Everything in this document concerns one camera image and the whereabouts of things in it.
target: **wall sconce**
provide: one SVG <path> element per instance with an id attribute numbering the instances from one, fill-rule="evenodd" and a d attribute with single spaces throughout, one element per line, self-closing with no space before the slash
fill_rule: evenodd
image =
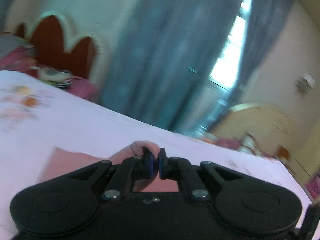
<path id="1" fill-rule="evenodd" d="M 296 81 L 296 86 L 299 91 L 303 94 L 306 94 L 311 88 L 315 85 L 315 80 L 309 73 L 306 73 L 304 77 L 300 77 Z"/>

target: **white bed sheet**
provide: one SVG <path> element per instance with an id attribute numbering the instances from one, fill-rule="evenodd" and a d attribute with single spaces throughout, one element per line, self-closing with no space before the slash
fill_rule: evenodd
<path id="1" fill-rule="evenodd" d="M 47 104 L 30 108 L 33 119 L 8 118 L 17 103 L 1 101 L 13 86 L 26 86 Z M 37 183 L 54 147 L 107 158 L 135 140 L 149 140 L 166 149 L 167 155 L 187 158 L 199 165 L 210 160 L 293 191 L 301 200 L 303 214 L 310 200 L 278 161 L 240 154 L 183 135 L 139 122 L 19 72 L 0 71 L 0 239 L 17 230 L 9 204 L 16 193 Z"/>

